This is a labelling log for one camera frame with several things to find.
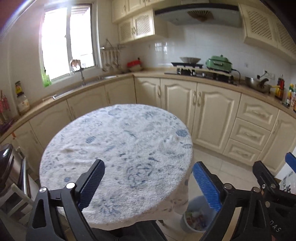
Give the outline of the green electric cooker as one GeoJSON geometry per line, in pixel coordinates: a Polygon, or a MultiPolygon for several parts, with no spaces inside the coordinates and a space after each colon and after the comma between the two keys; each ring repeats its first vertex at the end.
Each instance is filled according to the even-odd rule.
{"type": "Polygon", "coordinates": [[[206,60],[206,67],[211,70],[230,73],[232,71],[232,63],[223,55],[212,56],[206,60]]]}

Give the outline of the cream lower kitchen cabinets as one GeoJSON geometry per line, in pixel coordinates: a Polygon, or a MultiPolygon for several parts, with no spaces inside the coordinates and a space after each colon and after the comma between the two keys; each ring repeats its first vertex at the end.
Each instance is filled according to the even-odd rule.
{"type": "Polygon", "coordinates": [[[277,174],[295,150],[295,113],[247,86],[155,72],[133,73],[50,97],[14,123],[1,141],[15,141],[39,166],[44,149],[64,126],[114,104],[156,106],[177,116],[193,142],[251,165],[262,161],[277,174]]]}

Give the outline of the range hood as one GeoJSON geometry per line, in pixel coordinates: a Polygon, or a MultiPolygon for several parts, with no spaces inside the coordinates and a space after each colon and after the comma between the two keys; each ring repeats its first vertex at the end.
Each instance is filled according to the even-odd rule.
{"type": "Polygon", "coordinates": [[[239,8],[231,4],[184,4],[155,10],[154,14],[175,26],[210,24],[241,27],[239,8]]]}

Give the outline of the red lidded pot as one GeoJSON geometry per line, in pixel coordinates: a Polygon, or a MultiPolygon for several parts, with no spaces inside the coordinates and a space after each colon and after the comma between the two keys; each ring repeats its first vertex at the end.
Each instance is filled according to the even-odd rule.
{"type": "Polygon", "coordinates": [[[142,62],[140,58],[137,58],[136,60],[128,62],[126,66],[130,72],[139,72],[143,70],[142,62]]]}

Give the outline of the sink faucet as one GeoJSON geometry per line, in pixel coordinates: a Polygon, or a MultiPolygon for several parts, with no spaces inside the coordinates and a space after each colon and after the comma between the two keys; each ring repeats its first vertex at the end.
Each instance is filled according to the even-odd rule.
{"type": "Polygon", "coordinates": [[[72,59],[70,61],[70,70],[73,73],[76,73],[76,72],[77,73],[80,73],[82,86],[85,86],[86,85],[86,82],[85,82],[85,78],[84,78],[84,75],[83,75],[84,68],[82,67],[81,61],[79,59],[72,59]]]}

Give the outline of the white blue floral tablecloth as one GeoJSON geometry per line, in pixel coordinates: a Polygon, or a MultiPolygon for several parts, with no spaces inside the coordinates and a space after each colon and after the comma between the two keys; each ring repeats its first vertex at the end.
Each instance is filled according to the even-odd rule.
{"type": "Polygon", "coordinates": [[[187,126],[172,113],[117,104],[79,117],[44,150],[40,183],[49,190],[63,188],[97,159],[104,161],[105,173],[83,210],[91,227],[114,230],[187,209],[193,143],[187,126]]]}

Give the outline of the black gas stove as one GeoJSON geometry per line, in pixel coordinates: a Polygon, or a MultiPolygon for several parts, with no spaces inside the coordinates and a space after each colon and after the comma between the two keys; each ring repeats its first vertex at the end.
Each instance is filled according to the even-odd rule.
{"type": "Polygon", "coordinates": [[[171,64],[176,68],[176,70],[165,72],[165,74],[199,77],[237,85],[234,81],[233,75],[223,71],[205,69],[202,64],[182,62],[172,62],[171,64]]]}

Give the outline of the blue plastic trash bucket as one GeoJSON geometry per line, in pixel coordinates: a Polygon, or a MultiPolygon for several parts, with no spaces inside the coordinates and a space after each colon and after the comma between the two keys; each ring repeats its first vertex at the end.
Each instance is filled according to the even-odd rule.
{"type": "Polygon", "coordinates": [[[189,201],[188,208],[182,215],[181,229],[187,233],[204,233],[216,214],[217,211],[209,206],[203,195],[197,196],[189,201]]]}

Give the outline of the large oil bottle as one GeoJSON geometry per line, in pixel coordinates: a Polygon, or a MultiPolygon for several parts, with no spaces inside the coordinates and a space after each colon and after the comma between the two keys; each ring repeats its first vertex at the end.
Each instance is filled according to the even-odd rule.
{"type": "Polygon", "coordinates": [[[23,92],[20,81],[17,81],[15,83],[15,92],[16,92],[18,112],[20,115],[23,115],[30,110],[30,104],[29,104],[28,98],[25,96],[23,92]]]}

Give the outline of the stainless steel appliance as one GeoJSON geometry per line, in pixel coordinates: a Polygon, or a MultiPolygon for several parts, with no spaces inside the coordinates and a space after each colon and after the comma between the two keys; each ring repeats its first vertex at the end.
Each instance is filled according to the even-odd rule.
{"type": "Polygon", "coordinates": [[[27,160],[21,150],[5,144],[1,147],[1,210],[27,225],[33,205],[27,160]]]}

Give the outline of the kitchen window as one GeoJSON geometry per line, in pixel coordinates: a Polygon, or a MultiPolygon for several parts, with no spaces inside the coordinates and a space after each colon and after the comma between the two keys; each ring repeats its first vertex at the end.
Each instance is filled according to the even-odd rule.
{"type": "Polygon", "coordinates": [[[54,1],[45,5],[40,58],[42,74],[50,84],[77,73],[70,70],[72,59],[81,61],[83,72],[100,65],[97,17],[93,1],[54,1]]]}

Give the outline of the condiment bottles group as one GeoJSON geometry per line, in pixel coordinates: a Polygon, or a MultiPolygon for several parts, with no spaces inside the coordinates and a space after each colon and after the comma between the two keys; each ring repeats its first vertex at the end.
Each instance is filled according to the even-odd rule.
{"type": "Polygon", "coordinates": [[[285,81],[283,75],[278,78],[275,97],[288,109],[295,112],[295,85],[290,83],[287,89],[285,88],[285,81]]]}

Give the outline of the cream upper cabinets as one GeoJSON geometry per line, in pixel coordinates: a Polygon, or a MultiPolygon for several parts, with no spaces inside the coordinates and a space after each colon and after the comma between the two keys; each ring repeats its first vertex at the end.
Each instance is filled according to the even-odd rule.
{"type": "Polygon", "coordinates": [[[211,24],[243,28],[244,42],[295,63],[295,40],[266,1],[112,1],[121,44],[168,36],[175,26],[211,24]]]}

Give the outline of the hanging utensil rack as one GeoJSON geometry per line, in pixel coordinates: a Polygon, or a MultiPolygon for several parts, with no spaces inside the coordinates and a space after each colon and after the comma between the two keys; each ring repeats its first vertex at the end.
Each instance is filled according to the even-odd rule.
{"type": "Polygon", "coordinates": [[[124,48],[124,45],[112,45],[107,38],[105,39],[105,44],[100,47],[101,66],[103,72],[113,73],[123,71],[120,56],[121,50],[124,48]]]}

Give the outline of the grey bowl on stove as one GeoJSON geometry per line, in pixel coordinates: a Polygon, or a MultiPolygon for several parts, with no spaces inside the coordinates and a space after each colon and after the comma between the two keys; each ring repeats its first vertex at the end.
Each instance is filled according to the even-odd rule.
{"type": "Polygon", "coordinates": [[[189,64],[197,64],[201,60],[200,58],[194,58],[194,57],[180,57],[180,60],[184,63],[189,64]]]}

